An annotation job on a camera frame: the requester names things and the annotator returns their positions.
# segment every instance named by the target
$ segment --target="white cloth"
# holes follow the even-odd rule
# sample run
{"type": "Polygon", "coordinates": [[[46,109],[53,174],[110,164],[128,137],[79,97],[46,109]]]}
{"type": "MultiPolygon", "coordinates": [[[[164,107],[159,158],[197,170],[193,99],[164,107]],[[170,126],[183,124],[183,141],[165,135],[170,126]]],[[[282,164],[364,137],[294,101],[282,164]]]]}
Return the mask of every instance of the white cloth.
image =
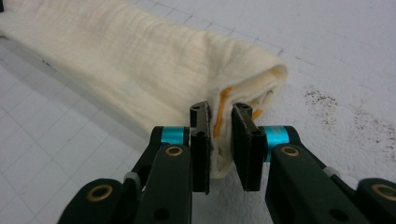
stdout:
{"type": "Polygon", "coordinates": [[[259,115],[286,66],[251,43],[166,21],[121,0],[5,0],[0,35],[12,39],[148,132],[188,126],[189,107],[212,109],[213,177],[233,160],[232,104],[259,115]]]}

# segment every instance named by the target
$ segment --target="cloth fold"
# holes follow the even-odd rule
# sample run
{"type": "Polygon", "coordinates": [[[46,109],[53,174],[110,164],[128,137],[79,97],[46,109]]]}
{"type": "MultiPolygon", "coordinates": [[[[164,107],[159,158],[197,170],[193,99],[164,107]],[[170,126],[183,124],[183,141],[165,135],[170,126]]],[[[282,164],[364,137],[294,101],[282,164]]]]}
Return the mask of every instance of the cloth fold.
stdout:
{"type": "Polygon", "coordinates": [[[212,109],[212,177],[233,161],[231,110],[265,111],[287,77],[271,52],[175,24],[122,0],[5,0],[0,35],[139,122],[188,126],[189,107],[212,109]]]}

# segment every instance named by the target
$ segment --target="white surface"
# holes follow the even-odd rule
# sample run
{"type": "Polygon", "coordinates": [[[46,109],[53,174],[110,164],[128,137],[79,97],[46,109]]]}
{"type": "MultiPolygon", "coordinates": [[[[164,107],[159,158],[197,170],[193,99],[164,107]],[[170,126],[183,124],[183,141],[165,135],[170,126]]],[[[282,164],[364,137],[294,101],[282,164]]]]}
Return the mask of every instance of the white surface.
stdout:
{"type": "MultiPolygon", "coordinates": [[[[260,125],[289,124],[355,187],[396,181],[396,5],[391,1],[153,1],[167,18],[280,54],[290,78],[260,125]]],[[[0,39],[0,223],[54,223],[85,183],[121,180],[148,136],[0,39]]],[[[262,179],[265,189],[268,165],[262,179]]],[[[193,195],[193,223],[271,223],[235,171],[193,195]]]]}

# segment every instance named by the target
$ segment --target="blue tape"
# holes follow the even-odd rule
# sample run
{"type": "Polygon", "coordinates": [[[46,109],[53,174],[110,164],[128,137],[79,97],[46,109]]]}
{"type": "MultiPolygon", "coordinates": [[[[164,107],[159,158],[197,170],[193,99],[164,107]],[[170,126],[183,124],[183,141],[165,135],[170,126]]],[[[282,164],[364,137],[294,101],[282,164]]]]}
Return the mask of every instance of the blue tape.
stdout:
{"type": "Polygon", "coordinates": [[[184,127],[163,127],[162,143],[183,145],[184,127]]]}
{"type": "Polygon", "coordinates": [[[265,133],[267,134],[268,154],[267,162],[271,161],[271,153],[276,145],[282,143],[289,143],[289,135],[283,126],[264,126],[265,133]]]}

